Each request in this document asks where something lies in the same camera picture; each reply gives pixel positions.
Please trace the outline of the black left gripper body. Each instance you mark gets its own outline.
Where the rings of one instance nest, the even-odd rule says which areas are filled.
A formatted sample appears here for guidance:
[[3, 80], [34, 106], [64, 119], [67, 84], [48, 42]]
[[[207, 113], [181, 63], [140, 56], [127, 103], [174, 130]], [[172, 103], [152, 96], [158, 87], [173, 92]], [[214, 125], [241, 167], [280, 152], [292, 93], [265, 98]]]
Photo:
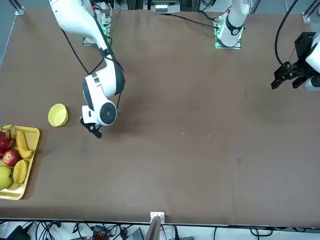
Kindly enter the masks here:
[[294, 41], [297, 61], [294, 63], [296, 70], [301, 72], [312, 72], [313, 69], [306, 62], [306, 58], [309, 56], [315, 32], [302, 32], [300, 36]]

